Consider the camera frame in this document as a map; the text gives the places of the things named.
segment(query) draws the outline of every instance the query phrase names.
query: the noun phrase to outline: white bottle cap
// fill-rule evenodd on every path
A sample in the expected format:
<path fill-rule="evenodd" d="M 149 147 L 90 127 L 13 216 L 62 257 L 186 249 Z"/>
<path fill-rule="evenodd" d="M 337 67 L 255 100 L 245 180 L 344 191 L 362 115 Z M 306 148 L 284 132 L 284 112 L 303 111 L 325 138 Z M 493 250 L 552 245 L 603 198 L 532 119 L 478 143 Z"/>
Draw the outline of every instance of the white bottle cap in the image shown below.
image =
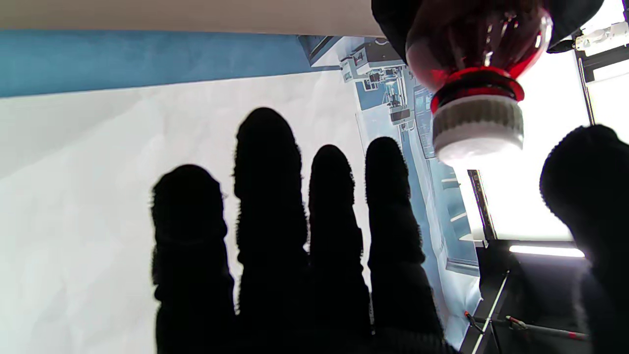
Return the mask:
<path fill-rule="evenodd" d="M 522 110 L 509 97 L 459 98 L 435 112 L 435 153 L 454 168 L 481 169 L 512 160 L 522 150 L 523 138 Z"/>

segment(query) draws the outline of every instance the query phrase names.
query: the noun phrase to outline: blue surface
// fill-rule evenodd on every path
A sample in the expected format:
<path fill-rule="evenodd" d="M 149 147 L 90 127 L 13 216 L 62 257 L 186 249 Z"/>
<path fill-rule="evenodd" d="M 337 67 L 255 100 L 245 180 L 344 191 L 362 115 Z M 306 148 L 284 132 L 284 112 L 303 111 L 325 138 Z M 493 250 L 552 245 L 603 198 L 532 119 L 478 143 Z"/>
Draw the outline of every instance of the blue surface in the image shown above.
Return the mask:
<path fill-rule="evenodd" d="M 338 69 L 310 68 L 294 35 L 0 31 L 0 97 Z"/>

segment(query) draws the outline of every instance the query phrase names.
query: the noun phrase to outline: fluorescent light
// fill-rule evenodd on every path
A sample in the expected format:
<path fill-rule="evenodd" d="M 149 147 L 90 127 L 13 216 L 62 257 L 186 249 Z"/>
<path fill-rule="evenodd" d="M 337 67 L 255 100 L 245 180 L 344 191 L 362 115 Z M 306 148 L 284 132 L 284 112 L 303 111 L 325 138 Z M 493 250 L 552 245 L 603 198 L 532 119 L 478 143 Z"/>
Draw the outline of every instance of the fluorescent light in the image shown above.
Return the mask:
<path fill-rule="evenodd" d="M 586 255 L 576 248 L 538 247 L 538 246 L 511 246 L 509 251 L 515 253 L 543 254 L 545 256 L 580 257 Z"/>

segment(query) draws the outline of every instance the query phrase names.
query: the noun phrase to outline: red bottle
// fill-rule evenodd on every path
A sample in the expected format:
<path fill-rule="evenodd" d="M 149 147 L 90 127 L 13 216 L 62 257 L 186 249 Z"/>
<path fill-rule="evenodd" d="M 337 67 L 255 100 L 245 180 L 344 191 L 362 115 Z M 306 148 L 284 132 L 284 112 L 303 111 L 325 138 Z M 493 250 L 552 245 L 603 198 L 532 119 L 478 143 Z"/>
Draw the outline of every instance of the red bottle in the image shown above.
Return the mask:
<path fill-rule="evenodd" d="M 516 79 L 546 51 L 551 31 L 543 0 L 424 0 L 406 58 L 435 92 L 440 160 L 477 169 L 522 149 L 524 91 Z"/>

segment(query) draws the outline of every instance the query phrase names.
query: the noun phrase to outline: glove finger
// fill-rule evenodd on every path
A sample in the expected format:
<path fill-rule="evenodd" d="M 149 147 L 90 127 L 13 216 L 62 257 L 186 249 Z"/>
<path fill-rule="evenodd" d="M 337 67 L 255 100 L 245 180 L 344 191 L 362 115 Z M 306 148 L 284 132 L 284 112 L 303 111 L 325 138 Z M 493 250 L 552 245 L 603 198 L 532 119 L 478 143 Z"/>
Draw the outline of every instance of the glove finger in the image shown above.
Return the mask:
<path fill-rule="evenodd" d="M 227 344 L 235 323 L 223 238 L 220 185 L 199 166 L 164 175 L 153 189 L 152 217 L 159 353 L 196 353 Z"/>
<path fill-rule="evenodd" d="M 234 192 L 244 266 L 238 321 L 251 331 L 301 328 L 309 322 L 303 248 L 308 226 L 299 149 L 288 123 L 270 108 L 251 112 L 237 141 Z"/>
<path fill-rule="evenodd" d="M 393 328 L 441 339 L 443 328 L 421 266 L 425 255 L 409 200 L 408 169 L 398 144 L 388 137 L 374 140 L 365 165 L 376 334 Z"/>
<path fill-rule="evenodd" d="M 315 321 L 318 329 L 369 336 L 369 290 L 353 194 L 347 158 L 336 146 L 323 146 L 313 159 L 308 199 Z"/>

